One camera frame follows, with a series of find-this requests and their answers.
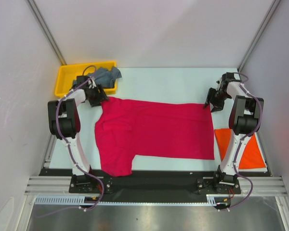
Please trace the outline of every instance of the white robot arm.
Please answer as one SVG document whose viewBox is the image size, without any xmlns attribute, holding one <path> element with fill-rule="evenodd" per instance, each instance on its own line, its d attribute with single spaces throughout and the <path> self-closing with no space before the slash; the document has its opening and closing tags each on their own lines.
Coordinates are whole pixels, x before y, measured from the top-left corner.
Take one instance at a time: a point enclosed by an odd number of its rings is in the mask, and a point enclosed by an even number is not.
<svg viewBox="0 0 289 231">
<path fill-rule="evenodd" d="M 63 99 L 48 102 L 48 118 L 51 134 L 60 139 L 70 153 L 73 176 L 84 176 L 84 172 L 89 173 L 91 171 L 90 164 L 83 152 L 79 139 L 80 119 L 77 107 L 86 100 L 89 101 L 91 107 L 100 105 L 100 102 L 103 100 L 108 100 L 102 86 L 96 86 L 95 82 L 92 79 L 89 81 L 88 78 L 88 76 L 78 76 L 73 86 L 75 90 L 72 94 Z M 59 101 L 62 102 L 59 108 L 58 121 L 64 139 L 59 134 L 56 125 L 56 110 Z"/>
<path fill-rule="evenodd" d="M 223 110 L 224 101 L 233 99 L 234 105 L 229 117 L 232 130 L 226 156 L 214 174 L 213 185 L 233 187 L 237 183 L 238 167 L 244 149 L 251 136 L 259 129 L 263 99 L 251 95 L 244 82 L 234 78 L 235 73 L 225 73 L 217 83 L 217 89 L 210 88 L 205 107 L 211 104 L 212 112 Z"/>
</svg>

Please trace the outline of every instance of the white tabletop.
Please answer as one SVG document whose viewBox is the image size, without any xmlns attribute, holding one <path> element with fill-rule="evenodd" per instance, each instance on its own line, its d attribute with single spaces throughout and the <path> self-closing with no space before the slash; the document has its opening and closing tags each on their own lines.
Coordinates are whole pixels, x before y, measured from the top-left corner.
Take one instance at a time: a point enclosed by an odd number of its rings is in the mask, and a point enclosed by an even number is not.
<svg viewBox="0 0 289 231">
<path fill-rule="evenodd" d="M 217 87 L 216 81 L 235 68 L 120 68 L 122 79 L 113 97 L 161 103 L 204 103 L 209 88 Z M 214 129 L 228 128 L 233 101 L 226 100 L 224 109 L 212 113 Z M 91 108 L 89 103 L 78 107 L 81 122 L 80 140 L 93 169 L 101 169 L 99 151 L 95 143 L 94 126 L 102 114 L 102 108 Z M 133 170 L 214 171 L 221 159 L 214 140 L 214 160 L 195 160 L 137 155 Z M 71 168 L 65 147 L 56 141 L 50 168 Z M 265 168 L 252 171 L 266 171 Z"/>
</svg>

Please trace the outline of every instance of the yellow plastic bin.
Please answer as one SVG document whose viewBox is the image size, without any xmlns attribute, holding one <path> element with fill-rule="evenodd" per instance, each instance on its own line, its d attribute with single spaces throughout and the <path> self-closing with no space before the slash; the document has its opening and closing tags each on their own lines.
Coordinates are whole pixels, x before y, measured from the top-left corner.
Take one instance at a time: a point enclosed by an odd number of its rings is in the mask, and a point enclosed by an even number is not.
<svg viewBox="0 0 289 231">
<path fill-rule="evenodd" d="M 111 70 L 113 66 L 117 66 L 116 61 L 108 61 L 108 62 L 99 62 L 99 63 L 88 63 L 88 64 L 74 64 L 74 65 L 64 65 L 59 69 L 56 88 L 54 90 L 55 96 L 62 98 L 64 95 L 68 94 L 69 90 L 72 87 L 73 80 L 76 80 L 77 76 L 81 76 L 83 70 L 90 65 L 96 66 L 96 70 L 100 67 L 107 68 Z M 89 67 L 85 75 L 88 73 L 92 73 L 94 71 L 94 67 Z M 115 82 L 114 88 L 104 88 L 104 91 L 107 95 L 115 94 L 117 91 L 117 81 Z"/>
</svg>

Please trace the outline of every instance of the orange cloth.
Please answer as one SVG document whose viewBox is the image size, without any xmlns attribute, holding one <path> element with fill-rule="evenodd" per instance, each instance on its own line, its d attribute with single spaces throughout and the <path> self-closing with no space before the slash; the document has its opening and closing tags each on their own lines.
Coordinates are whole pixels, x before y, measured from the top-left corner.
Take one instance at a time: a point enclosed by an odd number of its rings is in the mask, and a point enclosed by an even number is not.
<svg viewBox="0 0 289 231">
<path fill-rule="evenodd" d="M 224 159 L 231 138 L 231 129 L 216 129 L 215 137 L 220 150 L 221 160 Z M 261 156 L 255 135 L 252 136 L 244 150 L 239 169 L 253 169 L 266 167 Z"/>
</svg>

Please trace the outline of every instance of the red t-shirt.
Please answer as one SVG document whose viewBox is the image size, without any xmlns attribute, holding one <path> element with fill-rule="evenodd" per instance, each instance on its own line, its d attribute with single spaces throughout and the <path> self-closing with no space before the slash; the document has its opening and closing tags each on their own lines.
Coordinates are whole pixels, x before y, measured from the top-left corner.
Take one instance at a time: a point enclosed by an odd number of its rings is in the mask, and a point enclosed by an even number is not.
<svg viewBox="0 0 289 231">
<path fill-rule="evenodd" d="M 131 174 L 135 155 L 214 159 L 210 107 L 109 98 L 95 125 L 104 172 Z"/>
</svg>

